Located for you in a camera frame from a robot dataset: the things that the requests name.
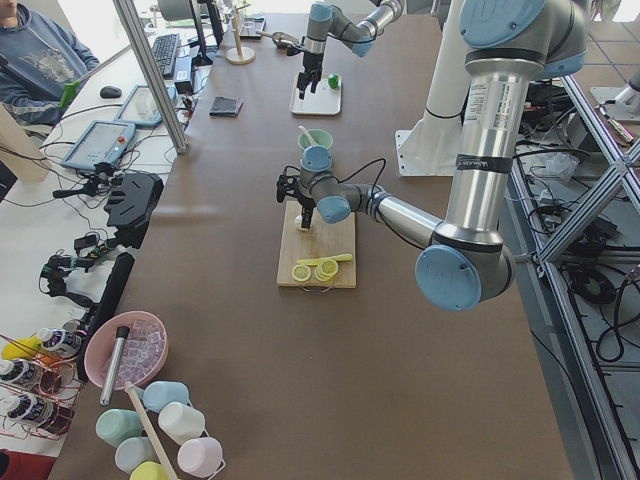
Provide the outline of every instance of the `tabletop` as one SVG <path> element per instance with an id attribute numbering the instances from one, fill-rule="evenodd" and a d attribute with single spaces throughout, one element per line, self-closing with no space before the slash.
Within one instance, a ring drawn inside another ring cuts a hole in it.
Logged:
<path id="1" fill-rule="evenodd" d="M 303 15 L 267 20 L 272 32 L 306 30 Z M 290 113 L 302 58 L 268 39 L 246 42 L 251 64 L 214 63 L 119 310 L 164 322 L 157 379 L 188 385 L 222 444 L 219 478 L 572 478 L 515 286 L 471 311 L 439 310 L 415 283 L 419 252 L 365 217 L 355 289 L 276 286 L 275 181 L 299 161 L 300 124 L 332 133 L 339 177 L 386 158 L 388 191 L 444 215 L 450 179 L 400 177 L 394 141 L 422 117 L 440 38 L 437 20 L 415 15 L 363 59 L 330 40 L 325 72 L 343 79 L 334 117 Z M 242 98 L 239 116 L 209 117 L 216 96 Z M 82 392 L 51 480 L 125 478 L 94 433 L 99 393 Z M 131 408 L 122 392 L 112 406 Z"/>

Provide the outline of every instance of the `blue hoodie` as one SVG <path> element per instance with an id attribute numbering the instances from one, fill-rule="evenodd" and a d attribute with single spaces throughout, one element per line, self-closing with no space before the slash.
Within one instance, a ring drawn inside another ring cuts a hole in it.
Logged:
<path id="1" fill-rule="evenodd" d="M 19 123 L 55 125 L 64 84 L 100 63 L 69 31 L 18 4 L 19 26 L 0 27 L 0 99 Z"/>

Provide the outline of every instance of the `green bowl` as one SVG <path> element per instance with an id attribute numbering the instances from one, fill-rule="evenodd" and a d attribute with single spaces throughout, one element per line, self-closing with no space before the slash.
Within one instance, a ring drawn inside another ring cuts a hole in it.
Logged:
<path id="1" fill-rule="evenodd" d="M 325 148 L 331 148 L 331 145 L 333 145 L 333 137 L 329 132 L 325 130 L 312 128 L 309 130 L 309 134 L 313 137 L 318 145 L 322 145 Z M 311 146 L 311 144 L 309 143 L 309 139 L 304 133 L 301 133 L 298 136 L 298 146 L 302 150 Z"/>

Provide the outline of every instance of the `white desk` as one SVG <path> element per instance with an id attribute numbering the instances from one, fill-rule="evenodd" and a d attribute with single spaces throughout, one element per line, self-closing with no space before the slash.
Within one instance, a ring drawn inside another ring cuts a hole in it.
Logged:
<path id="1" fill-rule="evenodd" d="M 94 76 L 92 76 L 69 107 L 66 115 L 99 105 L 120 105 L 135 85 L 145 84 L 135 56 L 128 50 Z M 100 98 L 99 91 L 105 85 L 117 86 L 122 90 L 118 99 Z M 90 110 L 64 118 L 56 126 L 44 145 L 50 142 L 74 142 L 93 120 L 113 120 L 118 107 L 106 107 Z M 176 158 L 171 140 L 164 125 L 154 130 L 137 131 L 135 142 L 144 140 L 136 148 L 139 156 L 133 164 L 131 155 L 126 154 L 121 165 L 128 168 L 156 173 L 166 180 L 171 164 Z M 54 144 L 44 152 L 52 161 L 59 162 L 72 147 L 68 144 Z M 17 182 L 7 195 L 7 200 L 21 205 L 42 205 L 31 208 L 18 207 L 9 202 L 0 203 L 0 292 L 4 312 L 0 319 L 0 333 L 10 338 L 30 336 L 42 327 L 60 327 L 71 318 L 79 318 L 84 312 L 67 298 L 51 298 L 39 291 L 39 275 L 49 257 L 60 250 L 73 255 L 73 240 L 82 237 L 90 230 L 98 230 L 102 239 L 108 231 L 113 236 L 114 229 L 106 228 L 107 214 L 102 209 L 105 197 L 81 198 L 73 196 L 63 200 L 52 200 L 51 192 L 57 189 L 78 188 L 74 185 L 77 178 L 73 170 L 52 164 L 55 172 L 64 178 L 58 178 L 53 172 L 38 184 Z M 87 219 L 82 218 L 73 208 Z M 122 250 L 112 252 L 103 261 L 93 267 L 89 273 L 74 271 L 66 279 L 69 291 L 82 293 L 94 301 L 99 301 L 113 260 Z M 46 280 L 41 282 L 47 289 Z M 0 339 L 0 349 L 6 342 Z M 0 396 L 4 393 L 0 387 Z M 2 448 L 57 456 L 63 441 L 42 440 L 35 437 L 19 440 L 0 437 Z"/>

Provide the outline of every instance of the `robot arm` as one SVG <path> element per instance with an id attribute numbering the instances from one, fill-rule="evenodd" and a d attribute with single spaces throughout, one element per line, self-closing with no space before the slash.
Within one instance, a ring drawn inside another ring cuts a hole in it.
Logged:
<path id="1" fill-rule="evenodd" d="M 448 310 L 472 308 L 513 280 L 498 219 L 528 84 L 574 73 L 586 52 L 587 2 L 467 0 L 460 28 L 472 77 L 447 214 L 439 219 L 382 188 L 339 183 L 331 154 L 305 150 L 299 190 L 328 223 L 364 212 L 426 247 L 416 263 L 423 294 Z"/>
<path id="2" fill-rule="evenodd" d="M 298 74 L 297 82 L 301 99 L 309 85 L 311 93 L 315 93 L 322 79 L 322 61 L 329 35 L 340 40 L 359 57 L 364 57 L 382 29 L 402 15 L 403 3 L 398 0 L 372 0 L 372 3 L 377 8 L 358 25 L 354 25 L 336 6 L 324 3 L 311 6 L 307 35 L 299 46 L 299 51 L 304 52 L 304 72 Z"/>

